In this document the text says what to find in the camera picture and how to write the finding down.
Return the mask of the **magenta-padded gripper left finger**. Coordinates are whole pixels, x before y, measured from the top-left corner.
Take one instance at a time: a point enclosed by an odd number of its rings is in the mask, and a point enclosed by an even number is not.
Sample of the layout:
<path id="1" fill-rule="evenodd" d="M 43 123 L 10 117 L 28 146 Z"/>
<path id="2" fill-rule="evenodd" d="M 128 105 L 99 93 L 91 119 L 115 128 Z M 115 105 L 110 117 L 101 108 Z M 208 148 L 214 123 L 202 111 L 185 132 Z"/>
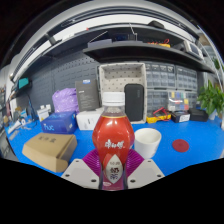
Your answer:
<path id="1" fill-rule="evenodd" d="M 96 149 L 82 159 L 74 159 L 62 178 L 84 188 L 98 189 L 101 179 L 101 163 Z"/>

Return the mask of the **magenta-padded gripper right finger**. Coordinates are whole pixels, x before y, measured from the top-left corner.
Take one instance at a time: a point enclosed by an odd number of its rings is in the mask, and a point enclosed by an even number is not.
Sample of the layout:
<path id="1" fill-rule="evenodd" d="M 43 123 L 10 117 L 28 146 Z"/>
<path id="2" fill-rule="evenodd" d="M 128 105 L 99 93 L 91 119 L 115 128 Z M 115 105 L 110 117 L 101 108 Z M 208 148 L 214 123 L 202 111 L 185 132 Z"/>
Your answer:
<path id="1" fill-rule="evenodd" d="M 163 177 L 164 174 L 152 159 L 144 159 L 133 149 L 129 151 L 126 160 L 126 185 L 128 189 L 146 186 Z"/>

